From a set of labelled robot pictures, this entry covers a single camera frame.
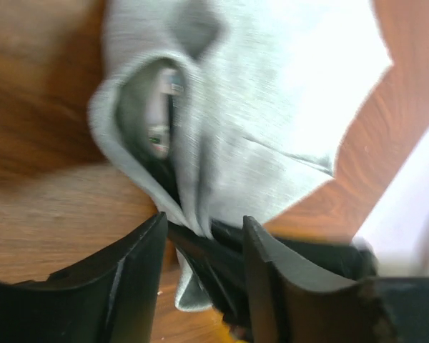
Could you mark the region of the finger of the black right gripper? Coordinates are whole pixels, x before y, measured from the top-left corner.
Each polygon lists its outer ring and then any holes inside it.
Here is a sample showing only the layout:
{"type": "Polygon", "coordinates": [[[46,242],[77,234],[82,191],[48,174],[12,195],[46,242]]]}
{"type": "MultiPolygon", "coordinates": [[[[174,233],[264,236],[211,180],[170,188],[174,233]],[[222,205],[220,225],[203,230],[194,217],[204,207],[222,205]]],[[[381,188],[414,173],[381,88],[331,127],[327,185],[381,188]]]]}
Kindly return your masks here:
{"type": "Polygon", "coordinates": [[[201,312],[212,307],[228,325],[251,331],[242,253],[174,223],[168,225],[168,238],[177,248],[182,267],[176,308],[201,312]]]}
{"type": "MultiPolygon", "coordinates": [[[[220,244],[242,253],[242,230],[219,221],[213,221],[212,236],[220,244]]],[[[276,236],[277,241],[297,252],[312,263],[352,280],[375,276],[376,258],[366,247],[339,242],[307,242],[276,236]]]]}

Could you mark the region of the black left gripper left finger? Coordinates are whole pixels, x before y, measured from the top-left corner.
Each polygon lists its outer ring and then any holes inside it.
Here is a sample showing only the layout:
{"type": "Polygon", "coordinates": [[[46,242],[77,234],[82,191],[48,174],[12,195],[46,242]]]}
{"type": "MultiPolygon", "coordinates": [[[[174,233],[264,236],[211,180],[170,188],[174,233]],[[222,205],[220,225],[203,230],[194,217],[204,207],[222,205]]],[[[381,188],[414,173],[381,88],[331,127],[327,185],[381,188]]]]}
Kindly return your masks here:
{"type": "Polygon", "coordinates": [[[45,281],[0,282],[0,342],[149,342],[167,217],[45,281]]]}

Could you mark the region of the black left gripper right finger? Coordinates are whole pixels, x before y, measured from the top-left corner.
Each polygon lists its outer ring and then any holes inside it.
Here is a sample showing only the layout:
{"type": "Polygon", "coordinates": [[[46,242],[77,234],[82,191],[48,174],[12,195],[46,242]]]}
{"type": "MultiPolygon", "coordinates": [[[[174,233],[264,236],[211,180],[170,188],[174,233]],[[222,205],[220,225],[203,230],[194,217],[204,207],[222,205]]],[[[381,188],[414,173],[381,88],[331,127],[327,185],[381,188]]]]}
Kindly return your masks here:
{"type": "Polygon", "coordinates": [[[243,219],[254,342],[429,342],[429,277],[334,274],[243,219]]]}

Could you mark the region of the grey cloth napkin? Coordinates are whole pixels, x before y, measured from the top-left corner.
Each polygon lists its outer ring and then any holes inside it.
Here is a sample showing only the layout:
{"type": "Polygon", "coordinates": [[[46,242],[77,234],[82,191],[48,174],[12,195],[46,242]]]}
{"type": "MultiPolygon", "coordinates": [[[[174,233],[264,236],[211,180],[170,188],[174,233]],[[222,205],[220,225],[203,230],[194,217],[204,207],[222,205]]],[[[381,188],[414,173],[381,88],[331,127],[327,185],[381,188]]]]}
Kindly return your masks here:
{"type": "Polygon", "coordinates": [[[371,1],[109,1],[95,142],[175,224],[265,223],[330,181],[345,132],[392,66],[371,1]],[[176,69],[168,156],[148,140],[176,69]]]}

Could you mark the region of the spoon with teal handle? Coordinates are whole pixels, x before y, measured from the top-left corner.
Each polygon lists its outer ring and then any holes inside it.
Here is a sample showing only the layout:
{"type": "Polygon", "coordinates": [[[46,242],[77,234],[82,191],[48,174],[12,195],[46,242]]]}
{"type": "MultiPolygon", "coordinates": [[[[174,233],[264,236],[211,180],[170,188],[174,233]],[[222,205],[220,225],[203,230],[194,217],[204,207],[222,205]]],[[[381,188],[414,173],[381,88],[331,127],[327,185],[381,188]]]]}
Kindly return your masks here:
{"type": "Polygon", "coordinates": [[[184,85],[176,69],[165,68],[157,72],[153,87],[145,112],[148,140],[156,157],[164,159],[169,153],[176,103],[184,85]]]}

